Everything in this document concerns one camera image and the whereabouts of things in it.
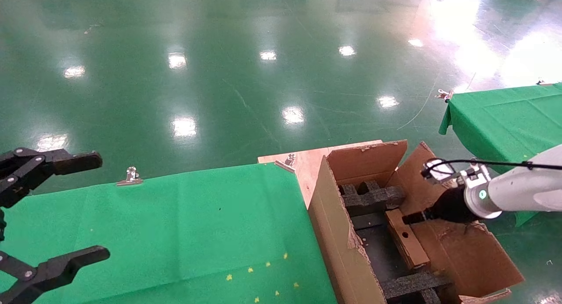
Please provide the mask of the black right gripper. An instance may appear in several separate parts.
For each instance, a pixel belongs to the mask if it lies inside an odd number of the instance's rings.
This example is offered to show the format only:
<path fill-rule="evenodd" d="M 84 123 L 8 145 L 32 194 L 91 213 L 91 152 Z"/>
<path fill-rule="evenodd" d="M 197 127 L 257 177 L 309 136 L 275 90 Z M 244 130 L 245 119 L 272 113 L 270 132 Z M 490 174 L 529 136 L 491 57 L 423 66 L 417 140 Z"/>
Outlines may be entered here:
<path fill-rule="evenodd" d="M 402 217 L 404 224 L 417 224 L 433 219 L 467 224 L 476 221 L 476 215 L 468 208 L 465 201 L 465 186 L 448 188 L 433 204 L 433 214 L 420 211 Z"/>

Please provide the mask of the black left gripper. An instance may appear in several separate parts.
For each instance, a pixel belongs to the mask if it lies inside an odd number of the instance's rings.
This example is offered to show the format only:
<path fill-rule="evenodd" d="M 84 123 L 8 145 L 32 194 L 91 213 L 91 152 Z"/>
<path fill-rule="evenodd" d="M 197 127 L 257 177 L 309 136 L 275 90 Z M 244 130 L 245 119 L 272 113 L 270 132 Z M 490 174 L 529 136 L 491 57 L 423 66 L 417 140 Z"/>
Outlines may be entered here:
<path fill-rule="evenodd" d="M 32 190 L 54 175 L 68 175 L 100 168 L 103 159 L 98 152 L 70 154 L 63 148 L 39 152 L 17 148 L 0 156 L 0 206 L 12 208 Z M 0 210 L 0 242 L 5 240 L 6 221 Z M 88 265 L 110 258 L 103 246 L 91 246 L 56 256 L 33 267 L 1 252 L 0 270 L 16 278 L 16 282 L 1 293 L 3 304 L 32 304 L 42 294 L 73 282 L 78 271 Z"/>

